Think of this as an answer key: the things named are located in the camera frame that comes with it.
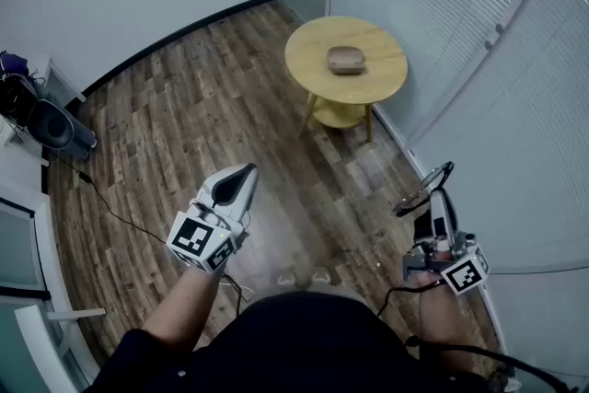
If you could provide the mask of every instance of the white sneaker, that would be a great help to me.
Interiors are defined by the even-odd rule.
[[[323,282],[331,285],[331,275],[327,267],[317,267],[315,273],[311,277],[312,282]]]
[[[296,285],[296,277],[293,271],[284,271],[278,277],[276,281],[278,286],[295,286]]]

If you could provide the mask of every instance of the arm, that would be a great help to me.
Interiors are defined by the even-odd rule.
[[[439,275],[421,272],[417,276],[417,282],[424,286],[439,278]],[[465,324],[461,320],[458,300],[449,286],[441,285],[420,295],[420,337],[424,341],[468,344]],[[432,351],[422,347],[420,357],[428,364],[436,364],[445,369],[472,372],[473,364],[469,353]]]
[[[181,353],[194,349],[209,317],[223,270],[211,275],[190,267],[142,329]]]

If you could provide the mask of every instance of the black cable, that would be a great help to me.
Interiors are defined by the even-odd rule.
[[[558,393],[570,393],[571,391],[575,390],[575,388],[573,390],[569,390],[565,383],[561,382],[557,377],[545,372],[544,370],[540,370],[539,368],[526,364],[525,362],[510,357],[509,355],[504,355],[502,353],[494,353],[492,351],[487,351],[486,349],[475,347],[473,345],[454,345],[441,344],[437,342],[428,342],[422,341],[418,336],[409,337],[405,342],[405,345],[409,347],[417,347],[419,345],[422,345],[424,347],[435,349],[437,351],[463,351],[466,353],[484,355],[485,357],[490,357],[491,359],[498,360],[500,362],[503,362],[504,364],[514,366],[515,368],[519,368],[520,370],[524,370],[529,374],[537,376],[538,378],[548,383],[551,387],[553,387],[554,390]]]
[[[40,80],[42,80],[43,82],[41,83],[41,85],[44,86],[45,84],[47,84],[47,79],[45,77],[35,77],[35,74],[38,73],[39,69],[35,69],[31,74],[27,76],[27,79],[34,80],[35,82],[39,82]]]
[[[88,177],[90,179],[90,177],[88,176],[88,174],[84,174],[84,172],[80,172],[80,179],[82,179],[84,182],[87,182],[87,180],[84,179],[84,177]],[[90,179],[89,182],[90,185],[92,185],[92,187],[94,187],[94,190],[96,191],[98,197],[100,197],[100,199],[104,202],[104,204],[107,207],[107,210],[109,210],[109,213],[112,214],[115,218],[117,218],[118,220],[122,221],[123,223],[126,223],[127,225],[130,225],[132,227],[134,227],[135,229],[138,229],[139,231],[143,231],[144,233],[146,233],[147,235],[154,237],[155,239],[157,239],[159,242],[161,242],[164,246],[166,245],[166,241],[164,241],[163,239],[160,239],[158,236],[156,236],[154,233],[152,233],[151,231],[148,231],[147,229],[143,229],[142,227],[136,225],[135,223],[131,222],[131,221],[127,221],[122,219],[120,216],[118,216],[117,214],[113,213],[112,210],[109,207],[109,203],[105,200],[105,198],[100,194],[100,192],[98,191],[98,187],[96,186],[96,184],[92,181],[92,179]]]
[[[430,283],[429,285],[424,285],[419,288],[409,288],[407,286],[394,286],[388,290],[387,295],[385,296],[385,302],[383,303],[383,305],[380,307],[380,309],[376,313],[376,317],[380,318],[380,315],[383,314],[383,311],[385,311],[385,308],[388,305],[388,298],[390,297],[390,294],[392,294],[393,292],[406,292],[406,293],[410,293],[410,294],[420,294],[423,292],[427,292],[428,290],[432,290],[432,288],[435,288],[435,287],[438,287],[441,285],[446,285],[446,284],[447,284],[446,280],[440,279],[440,280],[436,280],[433,283]]]
[[[62,161],[64,164],[66,164],[70,169],[72,169],[73,171],[77,172],[78,176],[80,176],[80,179],[83,180],[85,183],[90,184],[92,187],[94,187],[94,190],[96,191],[96,194],[98,195],[98,197],[100,197],[100,199],[104,202],[104,204],[107,207],[107,210],[109,211],[110,214],[112,214],[115,218],[117,218],[119,221],[122,221],[123,223],[125,223],[126,225],[132,226],[135,229],[138,229],[139,231],[142,231],[144,233],[146,233],[147,235],[154,237],[155,239],[157,239],[158,242],[161,242],[162,244],[166,244],[166,241],[164,241],[163,239],[160,239],[157,235],[155,235],[154,233],[152,233],[151,231],[148,231],[147,229],[144,229],[138,225],[136,225],[135,223],[131,222],[131,221],[127,221],[123,218],[121,218],[120,216],[118,216],[117,214],[115,214],[111,209],[110,209],[110,205],[109,203],[106,201],[106,199],[102,196],[102,194],[100,193],[100,191],[98,190],[98,187],[96,186],[96,184],[94,183],[94,181],[92,180],[92,178],[86,173],[86,172],[82,172],[81,170],[75,168],[74,166],[72,166],[69,162],[67,162],[64,159],[61,159],[57,154],[55,154],[51,149],[47,149],[47,151],[49,152],[49,154],[57,157],[60,161]]]
[[[235,280],[233,280],[233,277],[231,277],[229,274],[224,273],[223,276],[227,279],[229,283],[231,283],[231,285],[237,292],[236,317],[238,317],[239,313],[241,312],[241,298],[243,298],[241,287],[236,283]]]

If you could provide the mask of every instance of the hand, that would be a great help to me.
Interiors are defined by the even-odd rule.
[[[433,258],[438,260],[452,260],[452,253],[449,250],[444,252],[436,252]],[[415,282],[420,287],[434,283],[441,278],[443,278],[442,275],[432,272],[415,272],[414,277]]]

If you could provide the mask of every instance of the wooden floor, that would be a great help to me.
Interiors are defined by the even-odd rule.
[[[98,137],[86,163],[112,210],[161,238],[206,176],[254,162],[260,184],[245,246],[228,264],[255,291],[292,268],[302,285],[329,266],[371,307],[401,285],[401,255],[412,216],[392,205],[418,180],[375,121],[344,132],[310,122],[298,138],[306,93],[288,75],[284,45],[296,29],[278,2],[197,30],[135,64],[93,93],[78,112]],[[81,323],[102,364],[126,330],[138,328],[179,278],[183,266],[159,242],[108,214],[92,187],[51,159],[49,193],[58,253],[75,309],[104,306]],[[497,349],[479,295],[462,298],[472,343]],[[235,316],[236,297],[221,288],[202,343]],[[404,340],[418,332],[418,296],[393,295],[385,321]],[[477,359],[480,372],[491,363]]]

